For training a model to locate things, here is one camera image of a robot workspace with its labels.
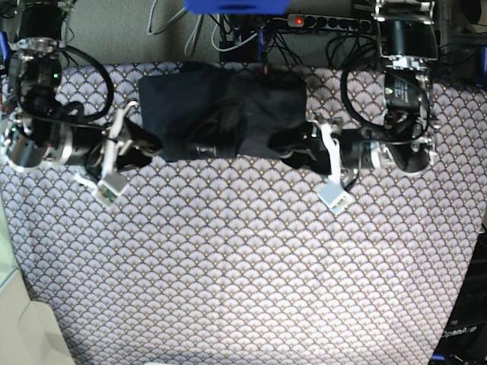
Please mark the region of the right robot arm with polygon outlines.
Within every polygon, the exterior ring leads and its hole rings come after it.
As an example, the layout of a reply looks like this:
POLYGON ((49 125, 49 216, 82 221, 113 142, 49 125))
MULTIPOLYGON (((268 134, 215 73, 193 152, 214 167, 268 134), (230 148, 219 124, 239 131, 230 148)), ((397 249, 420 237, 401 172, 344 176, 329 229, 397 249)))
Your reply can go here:
POLYGON ((42 165, 74 166, 75 181, 87 187, 102 205, 111 206, 129 185, 124 172, 141 169, 161 151, 160 141, 129 120, 135 100, 110 114, 114 85, 104 66, 67 41, 72 1, 19 1, 20 23, 14 42, 1 34, 2 75, 7 94, 1 107, 1 156, 20 173, 42 165), (61 104, 61 56, 71 53, 97 71, 107 94, 103 108, 86 114, 84 104, 61 104))

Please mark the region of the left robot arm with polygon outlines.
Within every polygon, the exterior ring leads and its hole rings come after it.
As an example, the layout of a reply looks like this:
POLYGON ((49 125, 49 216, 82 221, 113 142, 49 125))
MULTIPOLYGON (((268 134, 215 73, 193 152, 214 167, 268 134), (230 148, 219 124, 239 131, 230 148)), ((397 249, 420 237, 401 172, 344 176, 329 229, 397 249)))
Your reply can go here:
POLYGON ((308 113, 305 122, 273 135, 269 142, 281 161, 326 177, 317 195, 334 214, 353 201, 350 193, 362 170, 397 168, 420 174, 434 163, 431 66, 438 60, 433 1, 377 1, 377 45, 370 56, 359 53, 343 63, 340 98, 355 129, 341 119, 308 113), (349 98, 349 74, 368 65, 384 73, 384 120, 367 120, 349 98))

